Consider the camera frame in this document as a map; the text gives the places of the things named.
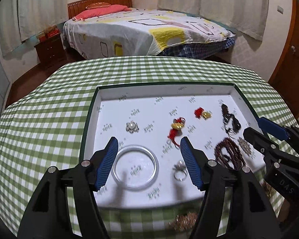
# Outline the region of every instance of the baseboard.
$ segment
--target baseboard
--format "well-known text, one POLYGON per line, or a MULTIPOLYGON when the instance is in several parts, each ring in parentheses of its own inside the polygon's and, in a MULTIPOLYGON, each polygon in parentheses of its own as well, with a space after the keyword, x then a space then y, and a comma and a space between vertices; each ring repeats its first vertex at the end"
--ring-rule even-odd
POLYGON ((1 114, 3 113, 3 111, 4 111, 5 108, 6 108, 6 104, 7 104, 7 100, 8 100, 8 97, 9 97, 9 93, 10 93, 12 84, 13 84, 13 82, 10 82, 9 87, 8 87, 8 90, 7 90, 7 93, 6 93, 6 96, 5 96, 5 98, 4 98, 3 108, 2 108, 2 112, 1 112, 1 114))

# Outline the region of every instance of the red string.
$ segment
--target red string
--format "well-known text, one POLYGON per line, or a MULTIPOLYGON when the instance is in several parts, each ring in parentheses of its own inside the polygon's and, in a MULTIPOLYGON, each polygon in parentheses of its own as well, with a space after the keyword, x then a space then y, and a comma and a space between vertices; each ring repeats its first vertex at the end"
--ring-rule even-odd
POLYGON ((194 111, 194 114, 197 118, 201 118, 202 113, 203 113, 204 109, 203 108, 198 108, 197 110, 194 111))
POLYGON ((173 142, 174 145, 176 145, 180 148, 180 145, 177 144, 176 141, 175 141, 175 137, 177 136, 177 132, 178 132, 178 130, 172 128, 168 138, 173 142))
MULTIPOLYGON (((178 119, 175 120, 175 122, 176 123, 183 123, 184 124, 185 123, 185 119, 184 118, 178 118, 178 119)), ((169 136, 167 138, 169 138, 173 142, 173 144, 175 146, 178 146, 180 148, 180 145, 177 144, 176 141, 175 141, 175 137, 177 136, 177 134, 178 134, 178 130, 172 128, 171 131, 170 131, 170 134, 169 134, 169 136)))

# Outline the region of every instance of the wooden headboard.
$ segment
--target wooden headboard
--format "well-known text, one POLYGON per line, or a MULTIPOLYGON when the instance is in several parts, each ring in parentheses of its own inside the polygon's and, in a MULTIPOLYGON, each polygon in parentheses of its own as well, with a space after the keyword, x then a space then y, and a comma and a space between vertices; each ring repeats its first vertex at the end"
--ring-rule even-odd
POLYGON ((132 0, 81 0, 68 4, 69 19, 72 19, 79 13, 85 11, 85 8, 88 5, 96 2, 108 2, 110 4, 126 5, 129 8, 132 7, 132 0))

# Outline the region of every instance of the light switch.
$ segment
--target light switch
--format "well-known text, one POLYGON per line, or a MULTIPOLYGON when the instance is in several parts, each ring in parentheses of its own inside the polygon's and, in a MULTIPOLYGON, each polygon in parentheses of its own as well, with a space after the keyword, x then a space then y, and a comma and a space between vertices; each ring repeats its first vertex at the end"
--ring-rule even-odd
POLYGON ((283 8, 278 6, 278 9, 277 9, 281 14, 283 14, 283 8))

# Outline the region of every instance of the wooden floor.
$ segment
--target wooden floor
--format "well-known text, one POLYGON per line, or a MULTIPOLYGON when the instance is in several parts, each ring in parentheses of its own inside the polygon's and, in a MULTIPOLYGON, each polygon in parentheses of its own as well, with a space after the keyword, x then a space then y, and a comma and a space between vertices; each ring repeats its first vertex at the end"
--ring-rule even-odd
MULTIPOLYGON (((51 74, 53 74, 56 70, 58 70, 60 67, 64 66, 65 64, 85 60, 73 48, 66 49, 65 53, 66 53, 66 59, 49 63, 49 64, 40 63, 35 67, 33 67, 32 69, 30 69, 28 72, 26 72, 18 80, 16 80, 11 86, 6 107, 10 106, 14 102, 28 95, 40 84, 42 84, 51 74)), ((206 58, 206 60, 226 63, 224 60, 216 56, 210 56, 206 58)))

